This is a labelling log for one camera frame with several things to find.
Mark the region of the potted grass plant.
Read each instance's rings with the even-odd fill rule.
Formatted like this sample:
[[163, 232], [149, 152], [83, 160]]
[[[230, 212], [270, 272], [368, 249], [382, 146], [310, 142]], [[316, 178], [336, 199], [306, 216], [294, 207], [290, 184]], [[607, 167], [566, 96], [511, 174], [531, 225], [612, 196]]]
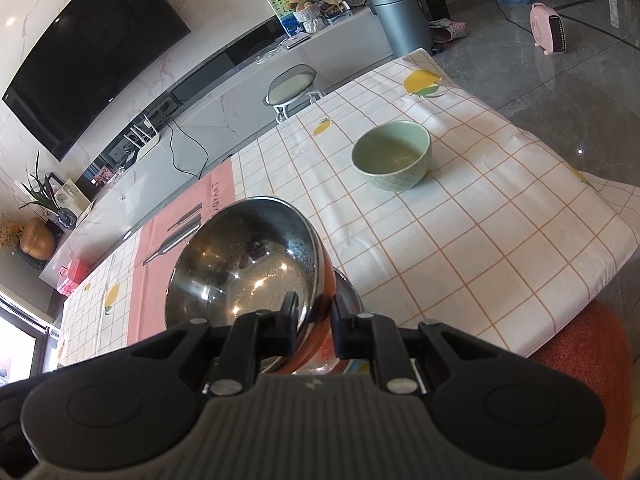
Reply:
[[58, 225], [64, 230], [71, 231], [77, 226], [77, 216], [70, 209], [61, 206], [55, 198], [49, 177], [40, 177], [39, 159], [36, 156], [35, 169], [28, 175], [27, 182], [22, 183], [22, 188], [29, 196], [29, 201], [23, 207], [37, 205], [54, 215]]

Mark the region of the green ceramic bowl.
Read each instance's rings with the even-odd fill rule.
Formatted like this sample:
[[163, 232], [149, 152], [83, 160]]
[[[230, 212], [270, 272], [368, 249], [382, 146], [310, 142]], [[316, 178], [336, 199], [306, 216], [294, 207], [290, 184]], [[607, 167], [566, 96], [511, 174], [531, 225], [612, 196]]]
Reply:
[[415, 122], [386, 122], [366, 132], [352, 148], [352, 164], [370, 185], [395, 193], [419, 184], [432, 159], [431, 133]]

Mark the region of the blue steel-lined bowl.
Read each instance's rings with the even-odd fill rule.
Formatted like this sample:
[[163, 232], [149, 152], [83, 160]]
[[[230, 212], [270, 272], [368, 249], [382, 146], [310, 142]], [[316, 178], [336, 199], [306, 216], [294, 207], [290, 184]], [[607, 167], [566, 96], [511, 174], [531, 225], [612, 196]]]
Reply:
[[[334, 301], [343, 307], [349, 315], [357, 315], [364, 311], [360, 295], [350, 284], [346, 276], [334, 269], [336, 292]], [[335, 356], [332, 333], [328, 332], [322, 339], [319, 349], [311, 359], [294, 372], [295, 375], [345, 374], [354, 365], [354, 360], [340, 360]]]

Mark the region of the pink space heater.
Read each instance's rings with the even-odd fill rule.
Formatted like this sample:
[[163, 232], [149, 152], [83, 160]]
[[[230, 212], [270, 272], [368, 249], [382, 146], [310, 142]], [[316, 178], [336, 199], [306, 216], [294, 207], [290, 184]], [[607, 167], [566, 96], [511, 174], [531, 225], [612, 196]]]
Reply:
[[564, 26], [558, 12], [544, 3], [535, 2], [530, 7], [529, 21], [535, 46], [541, 47], [545, 55], [566, 51]]

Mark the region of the grey metal trash bin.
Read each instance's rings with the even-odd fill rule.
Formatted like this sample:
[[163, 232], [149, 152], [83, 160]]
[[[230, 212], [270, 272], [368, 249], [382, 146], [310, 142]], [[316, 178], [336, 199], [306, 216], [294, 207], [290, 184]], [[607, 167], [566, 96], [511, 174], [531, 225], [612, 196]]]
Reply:
[[396, 58], [418, 49], [431, 52], [434, 40], [421, 0], [370, 0], [369, 6]]

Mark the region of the orange chair cushion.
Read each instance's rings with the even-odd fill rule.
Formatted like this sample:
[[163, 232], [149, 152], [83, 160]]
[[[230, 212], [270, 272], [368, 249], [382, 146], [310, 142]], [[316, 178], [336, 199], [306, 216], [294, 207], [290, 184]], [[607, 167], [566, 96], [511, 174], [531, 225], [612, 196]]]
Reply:
[[622, 478], [632, 413], [631, 354], [622, 322], [604, 304], [590, 302], [530, 358], [597, 393], [604, 406], [605, 428], [591, 461], [606, 478]]

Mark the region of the golden brown vase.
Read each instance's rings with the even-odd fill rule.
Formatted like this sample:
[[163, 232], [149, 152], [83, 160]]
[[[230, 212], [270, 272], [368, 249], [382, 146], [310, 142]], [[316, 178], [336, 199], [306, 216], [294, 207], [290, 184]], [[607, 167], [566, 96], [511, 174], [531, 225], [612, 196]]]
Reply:
[[29, 219], [23, 226], [20, 234], [20, 247], [24, 254], [37, 260], [49, 260], [54, 254], [56, 241], [46, 226], [39, 218]]

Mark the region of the white wifi router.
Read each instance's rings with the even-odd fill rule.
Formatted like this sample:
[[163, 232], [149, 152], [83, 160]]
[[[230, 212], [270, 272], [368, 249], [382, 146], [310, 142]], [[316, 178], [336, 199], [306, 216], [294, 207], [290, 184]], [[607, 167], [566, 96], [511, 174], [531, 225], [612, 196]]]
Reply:
[[134, 146], [136, 159], [142, 159], [160, 142], [160, 134], [151, 122], [148, 115], [143, 114], [141, 119], [133, 122], [124, 137]]

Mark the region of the white marble tv console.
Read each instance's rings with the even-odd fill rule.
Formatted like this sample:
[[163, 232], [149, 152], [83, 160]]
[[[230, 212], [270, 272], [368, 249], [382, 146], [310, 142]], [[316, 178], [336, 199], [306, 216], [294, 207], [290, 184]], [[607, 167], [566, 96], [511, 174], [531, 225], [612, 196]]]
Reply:
[[392, 56], [380, 20], [369, 9], [329, 26], [291, 50], [253, 63], [204, 94], [160, 133], [160, 142], [110, 188], [63, 236], [40, 274], [50, 286], [70, 260], [91, 266], [163, 203], [192, 183], [203, 168], [219, 164], [258, 134], [273, 128], [276, 113], [264, 102], [270, 84], [304, 64], [317, 76], [314, 88], [330, 92]]

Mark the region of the black wall television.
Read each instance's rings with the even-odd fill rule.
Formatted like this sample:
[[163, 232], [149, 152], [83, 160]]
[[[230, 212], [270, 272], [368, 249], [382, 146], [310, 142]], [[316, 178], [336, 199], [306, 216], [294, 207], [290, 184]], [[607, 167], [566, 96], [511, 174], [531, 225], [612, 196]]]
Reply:
[[57, 160], [142, 70], [190, 30], [167, 0], [72, 0], [3, 99]]

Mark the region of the pink storage box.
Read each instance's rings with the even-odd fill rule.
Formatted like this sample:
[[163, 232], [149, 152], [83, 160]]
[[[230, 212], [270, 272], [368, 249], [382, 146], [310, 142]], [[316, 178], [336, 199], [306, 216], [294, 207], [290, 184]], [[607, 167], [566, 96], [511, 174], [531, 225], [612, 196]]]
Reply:
[[90, 268], [79, 259], [73, 259], [66, 266], [58, 269], [56, 291], [63, 296], [70, 296], [73, 291], [90, 274]]

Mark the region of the orange steel-lined bowl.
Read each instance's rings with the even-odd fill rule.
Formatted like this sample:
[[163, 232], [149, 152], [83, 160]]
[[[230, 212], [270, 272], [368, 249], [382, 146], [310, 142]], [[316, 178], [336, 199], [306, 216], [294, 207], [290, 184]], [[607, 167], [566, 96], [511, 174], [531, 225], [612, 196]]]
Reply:
[[329, 333], [336, 292], [331, 259], [320, 235], [285, 200], [239, 200], [210, 218], [186, 244], [172, 270], [165, 323], [192, 318], [230, 326], [243, 314], [277, 311], [296, 292], [295, 353], [262, 361], [267, 373], [294, 373], [309, 363]]

